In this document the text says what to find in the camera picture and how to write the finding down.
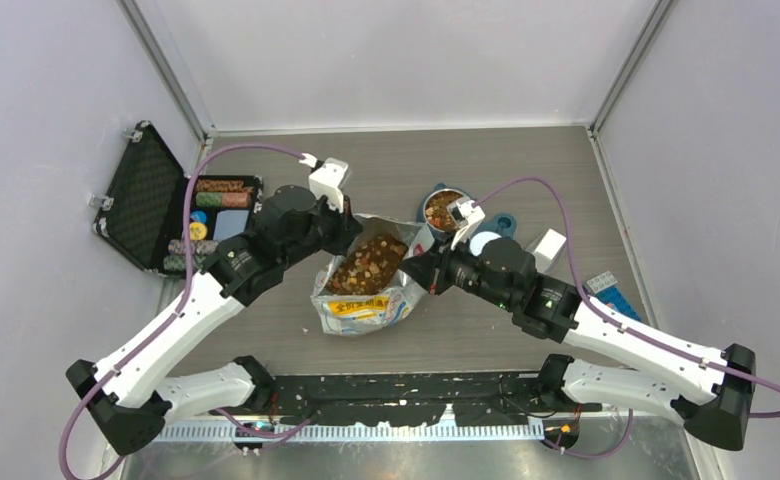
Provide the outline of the white yellow pet food bag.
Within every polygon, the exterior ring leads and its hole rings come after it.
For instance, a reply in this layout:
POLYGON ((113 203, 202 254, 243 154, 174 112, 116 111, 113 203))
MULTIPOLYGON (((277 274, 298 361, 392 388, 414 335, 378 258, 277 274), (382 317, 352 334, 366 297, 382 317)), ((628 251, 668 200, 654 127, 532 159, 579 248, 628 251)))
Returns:
POLYGON ((328 335, 356 337, 389 327, 408 317, 426 295, 399 267, 433 244, 429 227, 370 214, 355 219, 362 233, 317 275, 311 295, 328 335))

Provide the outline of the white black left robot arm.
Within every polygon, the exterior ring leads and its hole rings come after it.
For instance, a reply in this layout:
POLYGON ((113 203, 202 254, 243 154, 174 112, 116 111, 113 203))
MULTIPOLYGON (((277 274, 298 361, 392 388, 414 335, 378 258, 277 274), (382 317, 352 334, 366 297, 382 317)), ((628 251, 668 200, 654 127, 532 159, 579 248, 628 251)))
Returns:
POLYGON ((275 381, 252 356, 200 374, 169 374, 205 337, 281 284, 289 268, 320 251, 344 254, 361 231, 348 196, 281 187, 137 335, 98 362, 74 362, 66 378, 116 453, 140 451, 167 425, 218 408, 264 412, 275 381))

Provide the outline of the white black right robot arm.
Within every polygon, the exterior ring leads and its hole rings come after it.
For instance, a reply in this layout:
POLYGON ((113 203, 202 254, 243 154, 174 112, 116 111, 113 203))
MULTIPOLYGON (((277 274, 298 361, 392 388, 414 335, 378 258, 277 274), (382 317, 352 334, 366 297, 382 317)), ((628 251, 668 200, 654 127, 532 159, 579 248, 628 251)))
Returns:
POLYGON ((432 295, 458 287, 511 315, 538 339, 594 351, 622 369, 551 355, 537 397, 550 410, 569 403, 611 404, 652 413, 682 426, 714 447, 744 447, 754 386, 755 353, 739 344, 724 349, 684 341, 617 313, 601 301, 541 274, 534 256, 506 237, 479 254, 465 244, 434 245, 405 259, 400 269, 432 295))

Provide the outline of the metal food scoop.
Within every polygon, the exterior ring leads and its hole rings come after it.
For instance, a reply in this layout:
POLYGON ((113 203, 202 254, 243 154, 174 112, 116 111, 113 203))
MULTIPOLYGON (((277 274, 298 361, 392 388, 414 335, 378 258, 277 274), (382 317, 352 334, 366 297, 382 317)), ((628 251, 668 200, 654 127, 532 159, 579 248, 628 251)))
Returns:
POLYGON ((565 235, 554 229, 547 229, 526 247, 526 251, 534 257, 535 266, 539 273, 551 274, 566 247, 566 243, 565 235))

